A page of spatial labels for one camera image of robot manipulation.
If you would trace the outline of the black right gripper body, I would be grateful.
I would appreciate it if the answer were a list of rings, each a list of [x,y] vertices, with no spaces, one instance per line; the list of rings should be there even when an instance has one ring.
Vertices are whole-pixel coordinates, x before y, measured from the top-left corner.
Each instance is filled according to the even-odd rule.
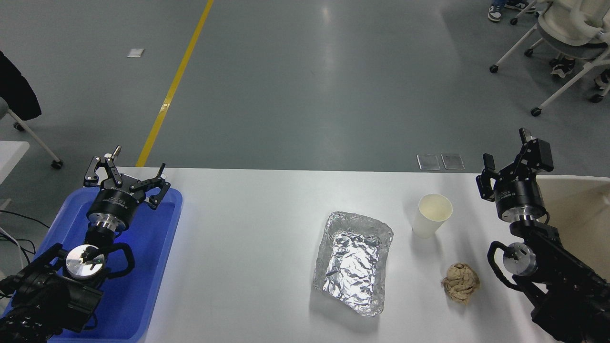
[[[540,218],[547,214],[536,174],[499,176],[494,184],[494,202],[499,218]]]

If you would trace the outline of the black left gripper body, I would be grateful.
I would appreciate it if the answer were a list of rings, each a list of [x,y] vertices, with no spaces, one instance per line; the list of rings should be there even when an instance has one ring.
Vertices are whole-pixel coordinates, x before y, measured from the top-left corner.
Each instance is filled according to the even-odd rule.
[[[116,188],[101,187],[87,219],[90,224],[109,223],[111,229],[129,229],[139,205],[145,199],[145,191],[135,193]]]

